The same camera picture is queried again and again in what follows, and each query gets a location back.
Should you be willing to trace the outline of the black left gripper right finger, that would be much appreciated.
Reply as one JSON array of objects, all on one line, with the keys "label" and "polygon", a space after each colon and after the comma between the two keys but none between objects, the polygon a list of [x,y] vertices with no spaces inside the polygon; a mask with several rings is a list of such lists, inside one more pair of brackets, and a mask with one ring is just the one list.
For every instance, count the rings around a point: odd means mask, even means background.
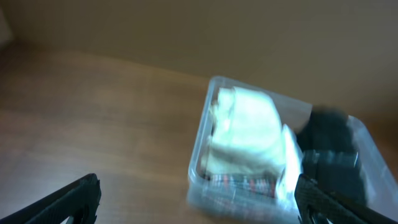
[{"label": "black left gripper right finger", "polygon": [[321,214],[333,224],[397,224],[395,220],[347,197],[327,192],[304,174],[298,177],[294,197],[300,223],[314,223],[315,217]]}]

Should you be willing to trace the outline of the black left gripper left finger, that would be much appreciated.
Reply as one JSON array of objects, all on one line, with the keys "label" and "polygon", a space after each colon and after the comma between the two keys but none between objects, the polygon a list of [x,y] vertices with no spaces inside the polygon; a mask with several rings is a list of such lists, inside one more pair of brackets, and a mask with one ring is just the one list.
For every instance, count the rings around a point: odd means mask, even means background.
[{"label": "black left gripper left finger", "polygon": [[94,224],[100,200],[100,180],[91,173],[2,218],[1,224]]}]

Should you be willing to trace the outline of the white printed t-shirt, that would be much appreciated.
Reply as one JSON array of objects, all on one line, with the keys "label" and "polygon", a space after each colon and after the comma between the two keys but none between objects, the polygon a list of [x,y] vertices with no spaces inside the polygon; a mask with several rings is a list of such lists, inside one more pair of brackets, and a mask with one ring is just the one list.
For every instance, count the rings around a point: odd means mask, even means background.
[{"label": "white printed t-shirt", "polygon": [[302,173],[303,153],[297,143],[295,133],[285,124],[282,129],[285,148],[285,169],[277,183],[275,195],[279,203],[295,202],[294,192],[299,175]]}]

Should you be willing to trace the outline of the black garment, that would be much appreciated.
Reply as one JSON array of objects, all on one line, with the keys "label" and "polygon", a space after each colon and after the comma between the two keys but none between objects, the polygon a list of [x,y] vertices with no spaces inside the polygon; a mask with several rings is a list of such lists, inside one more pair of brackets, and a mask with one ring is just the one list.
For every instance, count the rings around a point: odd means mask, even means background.
[{"label": "black garment", "polygon": [[329,192],[367,204],[362,164],[347,114],[334,108],[313,108],[296,137],[306,176]]}]

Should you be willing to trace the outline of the plaid flannel shirt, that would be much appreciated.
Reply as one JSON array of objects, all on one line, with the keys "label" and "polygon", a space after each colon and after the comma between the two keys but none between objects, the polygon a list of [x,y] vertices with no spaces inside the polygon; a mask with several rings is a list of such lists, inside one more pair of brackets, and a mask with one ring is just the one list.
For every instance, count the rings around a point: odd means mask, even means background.
[{"label": "plaid flannel shirt", "polygon": [[225,192],[243,191],[249,195],[263,195],[275,198],[277,179],[269,174],[203,174],[203,178],[211,188]]}]

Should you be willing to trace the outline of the cream cloth garment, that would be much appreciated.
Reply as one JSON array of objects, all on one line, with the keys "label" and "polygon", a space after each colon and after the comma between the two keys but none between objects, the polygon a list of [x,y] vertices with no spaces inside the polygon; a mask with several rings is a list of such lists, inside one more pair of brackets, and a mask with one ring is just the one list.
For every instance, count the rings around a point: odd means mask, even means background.
[{"label": "cream cloth garment", "polygon": [[220,88],[209,112],[212,132],[202,169],[210,174],[282,175],[282,122],[269,95],[237,86]]}]

